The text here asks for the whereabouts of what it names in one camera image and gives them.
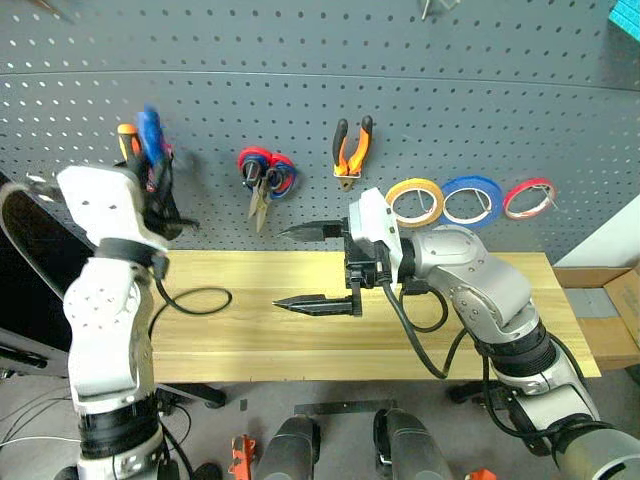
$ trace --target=blue tape roll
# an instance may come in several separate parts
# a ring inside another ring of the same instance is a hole
[[[491,203],[488,211],[473,218],[453,217],[447,211],[447,200],[451,195],[462,190],[478,190],[481,194],[484,193]],[[440,223],[443,224],[480,228],[493,223],[502,213],[502,190],[500,190],[500,186],[496,182],[487,177],[469,175],[455,178],[442,186],[442,194],[444,195],[444,210],[442,212],[443,215],[440,217]]]

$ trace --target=orange screwdriver handle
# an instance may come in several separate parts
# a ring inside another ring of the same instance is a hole
[[[138,177],[141,185],[146,185],[147,167],[138,129],[130,123],[118,125],[118,143],[127,167]]]

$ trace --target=blue screwdriver handle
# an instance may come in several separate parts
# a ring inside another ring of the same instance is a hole
[[[144,111],[138,112],[138,135],[151,166],[162,164],[166,159],[166,151],[160,115],[150,105],[145,105]]]

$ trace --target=red object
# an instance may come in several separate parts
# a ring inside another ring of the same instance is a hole
[[[490,472],[486,468],[482,470],[476,470],[471,475],[468,475],[469,480],[498,480],[498,477],[493,472]]]
[[[229,467],[235,480],[251,480],[251,462],[255,453],[256,441],[248,435],[235,437],[231,441],[233,463]]]
[[[255,145],[247,147],[238,155],[238,170],[242,172],[242,165],[247,155],[262,155],[267,159],[267,164],[271,165],[271,152],[262,147],[256,147]]]
[[[291,165],[293,167],[293,162],[291,161],[291,159],[289,157],[285,157],[281,153],[272,154],[271,155],[271,162],[269,162],[269,166],[273,167],[278,162],[283,162],[283,163],[286,163],[287,165]]]
[[[509,206],[514,198],[520,195],[525,190],[529,190],[530,188],[535,187],[544,187],[547,188],[547,197],[529,210],[525,210],[523,212],[512,212],[509,210]],[[538,177],[538,178],[530,178],[526,182],[522,182],[520,185],[509,190],[509,192],[505,195],[504,201],[502,203],[504,207],[504,213],[507,217],[512,220],[522,220],[525,218],[535,217],[536,215],[540,215],[542,212],[547,210],[551,205],[553,205],[553,200],[556,198],[556,187],[554,187],[551,180],[548,178]]]

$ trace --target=cardboard box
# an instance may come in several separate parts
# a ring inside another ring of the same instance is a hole
[[[640,264],[606,283],[604,288],[633,340],[640,346]]]
[[[630,268],[575,267],[553,270],[558,282],[564,288],[604,288],[614,279],[632,271]],[[630,329],[622,319],[620,311],[622,308],[616,307],[616,309],[619,317],[578,318],[593,357],[603,371],[617,370],[640,363],[640,346],[636,344]]]

